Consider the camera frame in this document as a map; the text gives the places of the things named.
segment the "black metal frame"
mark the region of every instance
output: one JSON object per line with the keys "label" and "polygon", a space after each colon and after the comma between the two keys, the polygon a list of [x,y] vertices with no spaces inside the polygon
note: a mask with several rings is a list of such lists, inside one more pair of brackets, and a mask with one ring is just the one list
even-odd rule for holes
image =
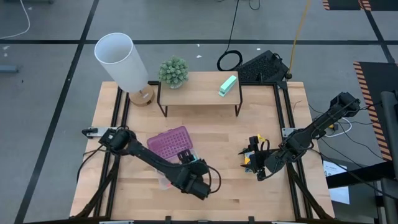
{"label": "black metal frame", "polygon": [[[235,105],[235,116],[239,115],[239,112],[241,111],[241,107],[242,107],[242,103],[243,103],[243,97],[242,97],[242,85],[241,82],[239,82],[239,97],[240,97],[240,103],[239,103],[239,107],[238,105]],[[169,106],[165,105],[165,109],[163,110],[162,105],[160,104],[160,91],[162,89],[162,83],[158,82],[157,84],[157,98],[156,98],[156,102],[159,105],[160,110],[162,111],[163,115],[165,116],[165,118],[167,117],[167,110],[169,108]]]}
{"label": "black metal frame", "polygon": [[[150,85],[158,85],[158,90],[160,89],[160,83],[159,82],[148,82],[148,84]],[[279,119],[279,125],[280,125],[280,133],[281,133],[281,137],[283,138],[283,134],[282,134],[282,128],[285,127],[285,121],[284,121],[284,117],[283,117],[283,112],[282,112],[282,105],[280,103],[280,95],[279,95],[279,89],[283,90],[284,93],[284,100],[285,100],[285,104],[286,104],[286,109],[287,109],[287,116],[288,116],[288,120],[289,120],[289,126],[291,128],[294,128],[294,117],[293,117],[293,111],[292,111],[292,107],[290,104],[290,98],[289,98],[289,93],[287,91],[287,84],[286,82],[272,82],[272,83],[257,83],[257,82],[243,82],[240,83],[239,82],[239,90],[241,92],[241,85],[257,85],[257,86],[272,86],[274,89],[274,94],[275,94],[275,102],[276,102],[276,109],[277,109],[277,114],[278,114],[278,119]],[[119,93],[118,90],[118,94],[116,97],[116,102],[115,102],[115,109],[114,109],[114,114],[113,114],[113,118],[112,118],[112,122],[114,123],[114,121],[117,119],[118,117],[118,111],[119,111],[119,104],[120,104],[120,98],[121,98],[121,93]],[[128,95],[126,96],[126,100],[125,100],[125,105],[124,105],[124,109],[123,109],[123,119],[121,121],[122,125],[126,125],[126,121],[127,121],[127,114],[128,114],[128,108],[129,108],[129,100],[128,100]],[[109,165],[109,160],[104,160],[104,164],[103,164],[103,170],[108,170],[108,165]],[[301,182],[303,183],[303,185],[306,186],[306,181],[305,181],[305,174],[304,174],[304,170],[303,170],[303,164],[302,161],[299,160],[297,163],[297,171],[300,177]],[[108,203],[107,203],[107,207],[106,207],[106,215],[104,218],[110,218],[111,217],[111,212],[112,212],[112,207],[113,207],[113,200],[114,200],[114,194],[115,194],[115,190],[116,190],[116,181],[118,178],[118,169],[116,169],[116,174],[112,180],[111,183],[111,188],[109,191],[109,198],[108,198]],[[290,192],[292,195],[292,203],[293,203],[293,210],[294,210],[294,215],[295,215],[295,221],[296,222],[306,222],[306,223],[324,223],[324,220],[315,220],[313,219],[312,216],[312,209],[310,207],[310,204],[307,202],[306,198],[304,197],[304,203],[305,203],[305,210],[306,210],[306,214],[307,217],[303,218],[300,215],[300,205],[299,205],[299,199],[297,197],[297,191],[296,191],[296,185],[294,180],[289,176],[289,186],[290,186]],[[171,224],[172,223],[180,223],[180,224],[192,224],[194,222],[192,221],[171,221],[171,217],[167,216],[165,217],[165,220],[135,220],[134,223],[135,224],[146,224],[146,223],[164,223],[164,224]],[[242,221],[197,221],[197,223],[219,223],[219,224],[226,224],[226,223],[231,223],[231,224],[259,224],[259,223],[272,223],[272,222],[259,222],[259,221],[255,221],[254,217],[248,217],[248,222],[242,222]]]}

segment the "yellow cable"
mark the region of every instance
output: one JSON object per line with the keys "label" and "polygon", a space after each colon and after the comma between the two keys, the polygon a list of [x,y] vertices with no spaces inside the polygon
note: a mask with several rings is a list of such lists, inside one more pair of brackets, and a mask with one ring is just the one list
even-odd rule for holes
{"label": "yellow cable", "polygon": [[301,31],[301,28],[303,27],[304,19],[305,19],[305,16],[307,15],[307,11],[308,11],[308,8],[310,7],[310,5],[311,5],[311,0],[307,0],[307,4],[305,5],[305,9],[304,9],[303,15],[301,16],[300,25],[298,25],[296,36],[294,37],[292,55],[290,56],[289,70],[287,71],[288,74],[292,70],[293,58],[294,58],[294,50],[295,50],[295,47],[296,47],[296,41],[297,41],[297,39],[298,39],[298,37],[300,35],[300,31]]}

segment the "pink basket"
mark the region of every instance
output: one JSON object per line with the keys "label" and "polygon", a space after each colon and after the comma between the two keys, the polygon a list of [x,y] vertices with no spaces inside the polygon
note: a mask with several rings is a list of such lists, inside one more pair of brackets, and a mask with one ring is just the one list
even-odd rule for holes
{"label": "pink basket", "polygon": [[170,159],[179,152],[192,149],[192,141],[185,126],[168,130],[147,140],[148,149],[163,159]]}

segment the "wooden table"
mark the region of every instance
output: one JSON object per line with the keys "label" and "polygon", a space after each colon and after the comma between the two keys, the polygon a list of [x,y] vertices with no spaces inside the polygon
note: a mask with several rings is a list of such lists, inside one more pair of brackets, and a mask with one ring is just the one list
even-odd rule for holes
{"label": "wooden table", "polygon": [[[238,80],[230,91],[222,97],[218,94],[220,86],[231,75],[234,75]],[[188,77],[189,80],[178,89],[171,89],[166,83],[159,85],[158,92],[160,94],[157,97],[157,104],[165,117],[167,117],[169,106],[178,105],[235,105],[235,115],[238,116],[242,105],[242,91],[239,86],[238,72],[189,72]]]}
{"label": "wooden table", "polygon": [[[303,83],[288,82],[289,96],[296,127],[305,127],[312,119]],[[93,126],[109,126],[117,86],[104,82],[99,93]],[[247,147],[248,138],[261,134],[276,148],[282,138],[271,86],[242,86],[242,114],[235,117],[229,106],[173,106],[165,118],[155,103],[145,107],[130,104],[127,125],[146,146],[148,138],[184,125],[197,154],[218,169],[223,184],[219,192],[201,201],[195,196],[181,194],[176,188],[160,190],[157,174],[146,163],[132,156],[121,158],[112,219],[115,220],[294,220],[292,199],[286,168],[263,182],[256,175],[245,173],[238,155]],[[86,151],[98,147],[98,138],[89,139]],[[76,188],[71,215],[77,214],[95,193],[103,165],[103,153],[97,153],[83,167]],[[303,166],[309,191],[327,213],[334,216],[321,158],[308,151]],[[217,175],[212,175],[213,182]],[[302,216],[305,216],[302,194],[297,189]],[[104,194],[101,214],[104,214],[108,194]]]}

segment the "potted plant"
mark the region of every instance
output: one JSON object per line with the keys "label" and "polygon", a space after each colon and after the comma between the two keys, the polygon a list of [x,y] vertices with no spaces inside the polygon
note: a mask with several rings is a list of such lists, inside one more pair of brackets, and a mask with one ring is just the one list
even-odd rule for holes
{"label": "potted plant", "polygon": [[159,81],[166,82],[170,88],[176,89],[188,80],[187,62],[173,56],[160,65]]}

